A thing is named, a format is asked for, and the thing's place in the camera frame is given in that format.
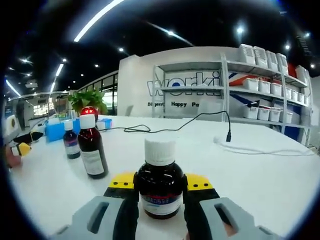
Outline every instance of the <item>bottle label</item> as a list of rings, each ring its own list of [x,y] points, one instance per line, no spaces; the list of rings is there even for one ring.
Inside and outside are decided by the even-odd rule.
[[[141,195],[143,208],[154,215],[168,215],[181,205],[181,194],[170,196]]]
[[[64,147],[67,155],[73,155],[80,152],[77,139],[72,141],[64,141]]]
[[[102,165],[99,150],[81,151],[81,156],[85,170],[88,174],[98,175],[102,174],[105,171]]]

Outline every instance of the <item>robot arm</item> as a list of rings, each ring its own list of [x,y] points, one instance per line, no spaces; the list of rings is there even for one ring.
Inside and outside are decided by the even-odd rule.
[[[54,240],[134,240],[139,217],[139,186],[136,172],[112,179],[104,196],[96,196],[79,209],[72,225]],[[183,177],[184,219],[190,240],[227,240],[224,223],[232,226],[233,240],[277,240],[270,230],[255,226],[252,215],[228,198],[220,198],[207,178],[196,174]]]

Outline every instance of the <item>black ceiling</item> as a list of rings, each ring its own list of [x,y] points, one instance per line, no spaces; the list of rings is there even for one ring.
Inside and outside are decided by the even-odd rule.
[[[289,61],[308,68],[312,76],[320,75],[320,52],[316,47],[320,31],[314,20],[317,19],[315,2],[124,0],[96,22],[79,42],[73,42],[86,23],[110,2],[47,1],[17,42],[6,78],[22,95],[48,92],[59,64],[66,58],[55,91],[68,90],[68,86],[79,89],[117,70],[119,61],[129,55],[190,47],[154,26],[174,31],[194,46],[238,47],[235,28],[239,24],[246,29],[243,43],[284,53],[285,43],[290,42]],[[311,33],[305,40],[307,49],[297,40],[306,31]],[[20,59],[26,58],[32,63],[21,62]],[[310,69],[310,63],[316,64],[316,68]],[[37,80],[35,90],[24,87],[31,79]],[[9,88],[5,91],[8,97],[15,97]]]

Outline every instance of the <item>bottle neck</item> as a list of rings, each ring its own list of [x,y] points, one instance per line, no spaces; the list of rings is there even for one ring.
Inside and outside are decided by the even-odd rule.
[[[151,166],[154,167],[166,167],[175,162],[174,159],[168,159],[167,161],[162,160],[162,161],[153,161],[153,160],[145,160],[145,162]]]

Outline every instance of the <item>white shelf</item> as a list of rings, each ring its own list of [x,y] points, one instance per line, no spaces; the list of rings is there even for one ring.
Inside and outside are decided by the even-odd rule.
[[[289,75],[284,75],[284,79],[285,79],[285,83],[287,84],[291,84],[294,85],[298,88],[305,88],[307,87],[307,84],[304,83],[303,81],[300,81],[299,79],[293,77],[293,76],[289,76]]]
[[[247,73],[262,77],[268,77],[268,78],[275,78],[279,81],[281,81],[281,73],[279,71],[274,71],[269,68],[264,68],[258,65],[253,65],[245,62],[240,61],[227,61],[227,67],[228,71],[231,72],[239,72],[239,73]],[[285,82],[287,84],[294,85],[298,88],[305,88],[307,87],[307,84],[300,81],[299,79],[290,76],[290,75],[284,75]]]
[[[161,90],[164,92],[198,92],[198,91],[220,91],[223,90],[223,86],[170,86],[170,87],[156,87],[155,90]]]
[[[240,123],[248,123],[248,124],[268,124],[268,125],[278,125],[282,126],[282,122],[276,122],[276,121],[264,121],[259,119],[251,119],[251,118],[245,118],[245,117],[230,117],[231,122],[240,122]]]
[[[269,97],[269,98],[274,98],[274,99],[280,99],[283,100],[284,97],[283,96],[279,96],[279,95],[275,95],[275,94],[271,94],[271,93],[264,93],[261,91],[254,91],[254,90],[249,90],[243,87],[233,87],[231,86],[229,88],[230,92],[237,92],[237,93],[244,93],[244,94],[253,94],[253,95],[260,95],[260,96],[265,96],[265,97]]]
[[[159,65],[166,73],[194,70],[218,70],[221,68],[221,61],[191,61],[191,62],[174,62],[165,65]]]
[[[258,76],[269,77],[269,78],[276,77],[276,76],[281,77],[281,73],[279,71],[273,71],[272,69],[269,69],[269,68],[264,68],[258,65],[252,65],[252,64],[240,62],[240,61],[227,61],[227,67],[228,67],[228,71],[231,71],[231,72],[247,73],[247,74],[258,75]]]
[[[303,107],[307,107],[308,108],[308,106],[306,104],[304,104],[302,102],[299,102],[299,101],[293,101],[293,100],[291,100],[289,98],[287,98],[286,101],[288,102],[288,104],[294,104],[294,105],[299,105],[299,106],[303,106]]]
[[[285,126],[286,126],[286,127],[300,128],[300,129],[307,129],[307,128],[309,128],[309,126],[303,126],[303,125],[293,124],[293,123],[286,123]]]

